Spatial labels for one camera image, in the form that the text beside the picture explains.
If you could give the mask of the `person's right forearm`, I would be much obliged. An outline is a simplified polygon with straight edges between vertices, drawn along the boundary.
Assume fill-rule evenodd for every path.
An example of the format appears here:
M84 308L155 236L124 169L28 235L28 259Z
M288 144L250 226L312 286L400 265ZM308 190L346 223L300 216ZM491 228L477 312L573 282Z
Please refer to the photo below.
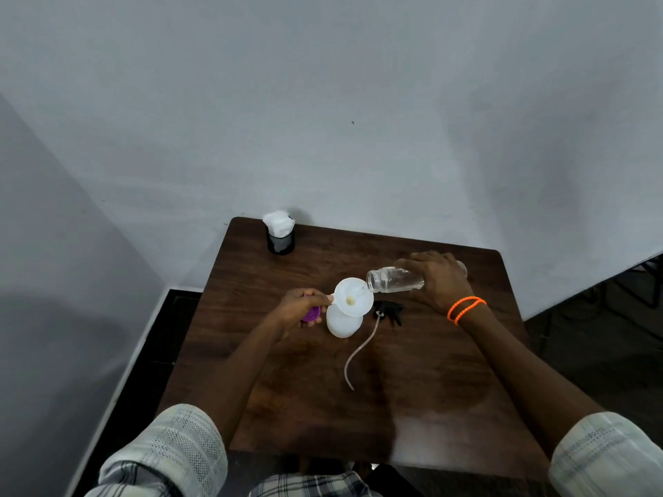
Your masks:
M605 410L512 334L487 305L459 325L476 343L546 456L572 427Z

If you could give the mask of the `person's right hand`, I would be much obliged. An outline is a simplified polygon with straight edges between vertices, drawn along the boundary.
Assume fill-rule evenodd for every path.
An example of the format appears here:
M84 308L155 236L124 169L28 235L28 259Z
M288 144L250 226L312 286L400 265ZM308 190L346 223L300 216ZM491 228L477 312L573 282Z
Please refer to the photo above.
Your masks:
M424 277L419 275L424 278L424 285L418 290L411 290L410 299L430 307L441 315L447 314L448 309L456 301L474 295L465 277L455 275Z

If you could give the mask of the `black tissue holder cup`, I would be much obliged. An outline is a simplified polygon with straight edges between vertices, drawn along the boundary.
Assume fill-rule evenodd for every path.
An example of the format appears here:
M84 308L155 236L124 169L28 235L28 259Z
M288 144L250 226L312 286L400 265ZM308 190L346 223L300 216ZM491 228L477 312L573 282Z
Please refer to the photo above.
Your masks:
M265 234L267 240L267 249L270 253L277 256L290 254L296 246L296 234L294 225L290 227L288 234L284 236L274 236L270 228L265 225Z

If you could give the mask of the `person's left forearm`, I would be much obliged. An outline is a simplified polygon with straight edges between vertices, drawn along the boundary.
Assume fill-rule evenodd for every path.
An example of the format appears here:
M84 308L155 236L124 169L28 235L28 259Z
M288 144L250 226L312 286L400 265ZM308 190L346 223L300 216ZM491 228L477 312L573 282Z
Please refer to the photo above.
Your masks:
M188 394L185 402L211 418L224 444L233 440L270 350L285 329L282 311L271 311L226 360L208 367Z

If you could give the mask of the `white paper tissue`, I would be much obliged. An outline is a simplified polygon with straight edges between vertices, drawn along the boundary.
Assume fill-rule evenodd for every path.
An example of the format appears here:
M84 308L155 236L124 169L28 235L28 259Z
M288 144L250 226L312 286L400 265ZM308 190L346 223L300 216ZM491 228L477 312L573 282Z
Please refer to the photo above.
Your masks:
M296 224L288 211L278 210L262 216L262 222L267 227L270 236L285 238L294 230Z

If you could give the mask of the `clear plastic bottle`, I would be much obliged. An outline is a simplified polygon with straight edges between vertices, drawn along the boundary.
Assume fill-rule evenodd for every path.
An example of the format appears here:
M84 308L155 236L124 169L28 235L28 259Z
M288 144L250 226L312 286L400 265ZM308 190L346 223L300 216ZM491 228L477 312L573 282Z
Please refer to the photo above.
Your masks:
M370 270L365 281L372 293L404 293L424 285L424 278L419 274L395 266Z

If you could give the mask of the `black spray head with tube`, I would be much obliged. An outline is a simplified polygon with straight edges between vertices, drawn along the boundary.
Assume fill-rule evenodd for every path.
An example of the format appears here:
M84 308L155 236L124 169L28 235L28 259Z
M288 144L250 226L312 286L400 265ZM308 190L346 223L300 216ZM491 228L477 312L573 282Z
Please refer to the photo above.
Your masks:
M368 344L371 342L371 340L375 337L377 333L378 326L380 323L384 320L389 320L391 323L395 323L397 326L401 327L402 326L402 320L401 320L401 312L403 310L404 306L400 303L392 302L392 301L377 301L374 303L374 308L373 308L373 317L375 319L375 324L373 326L373 330L371 331L370 335L362 342L348 357L348 359L345 362L344 365L344 379L345 382L348 386L348 388L351 391L355 391L355 387L353 386L351 380L349 379L349 365L352 362L352 360L357 356L357 354L362 351Z

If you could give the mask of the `white plastic funnel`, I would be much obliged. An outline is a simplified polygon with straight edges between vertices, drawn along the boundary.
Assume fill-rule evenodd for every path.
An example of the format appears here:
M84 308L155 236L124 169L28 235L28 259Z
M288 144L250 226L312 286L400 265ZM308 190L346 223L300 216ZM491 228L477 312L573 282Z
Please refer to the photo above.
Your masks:
M335 312L347 317L363 317L374 307L374 295L367 282L358 277L347 277L339 282L331 294L333 300L326 309L326 315Z

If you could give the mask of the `white checked shirt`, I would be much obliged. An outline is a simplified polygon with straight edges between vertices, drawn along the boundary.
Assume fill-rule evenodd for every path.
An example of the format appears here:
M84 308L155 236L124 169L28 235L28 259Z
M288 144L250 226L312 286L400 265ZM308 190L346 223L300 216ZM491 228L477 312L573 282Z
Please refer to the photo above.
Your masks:
M85 497L218 497L228 476L224 443L211 418L171 407L102 465ZM555 448L548 477L561 497L663 497L663 449L614 412L586 416ZM354 471L274 475L248 497L383 497Z

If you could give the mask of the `person's left hand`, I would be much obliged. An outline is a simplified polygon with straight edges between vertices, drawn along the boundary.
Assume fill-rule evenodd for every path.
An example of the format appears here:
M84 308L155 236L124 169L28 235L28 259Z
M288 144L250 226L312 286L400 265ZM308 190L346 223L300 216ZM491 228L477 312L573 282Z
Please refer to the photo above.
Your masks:
M312 327L312 326L299 326L294 323L294 296L293 290L286 292L284 298L277 305L277 307L270 312L267 316L267 321L272 328L274 342L278 342L285 338L290 331L296 328Z

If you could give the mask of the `white plastic bottle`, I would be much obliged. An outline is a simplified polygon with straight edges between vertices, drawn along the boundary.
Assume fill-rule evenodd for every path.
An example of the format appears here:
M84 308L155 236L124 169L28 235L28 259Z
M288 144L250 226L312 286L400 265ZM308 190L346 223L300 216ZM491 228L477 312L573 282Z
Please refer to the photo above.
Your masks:
M339 339L348 339L363 324L363 316L348 316L337 305L326 310L326 324L329 332Z

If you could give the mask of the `orange wrist band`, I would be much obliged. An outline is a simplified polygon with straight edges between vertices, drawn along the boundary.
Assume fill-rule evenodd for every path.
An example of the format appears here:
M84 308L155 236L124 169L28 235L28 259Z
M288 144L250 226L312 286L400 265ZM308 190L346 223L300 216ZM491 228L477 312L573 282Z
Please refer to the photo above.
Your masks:
M459 325L461 317L463 317L471 309L481 304L485 305L486 304L485 300L475 295L461 298L448 309L446 317L449 321L453 322L455 325Z
M466 307L460 309L460 311L458 311L458 313L456 313L456 314L454 315L454 311L455 311L455 310L456 310L456 309L457 309L462 303L465 303L465 302L468 302L468 303L471 302L471 303L470 303L469 305L467 305ZM455 326L459 326L459 325L460 325L460 320L461 320L461 318L462 318L466 313L468 313L469 311L473 310L473 309L476 308L477 306L480 306L480 305L486 305L486 304L487 304L487 302L486 302L485 300L483 300L483 299L481 299L481 298L479 298L479 297L476 297L476 296L462 298L462 299L460 299L459 301L457 301L456 303L454 303L454 304L452 305L452 307L451 307L450 310L448 311L447 318L448 318L449 321L452 321L453 324L454 324Z

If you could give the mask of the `black metal chair frame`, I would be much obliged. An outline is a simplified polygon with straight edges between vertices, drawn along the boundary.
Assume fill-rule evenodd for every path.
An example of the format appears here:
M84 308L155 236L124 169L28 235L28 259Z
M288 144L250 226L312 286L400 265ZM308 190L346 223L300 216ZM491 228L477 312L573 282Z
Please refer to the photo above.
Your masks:
M609 301L610 288L615 290L615 296L624 295L627 301L635 302L639 308L650 310L662 308L663 253L632 266L579 295L580 300L597 306L600 311L626 319L626 314Z

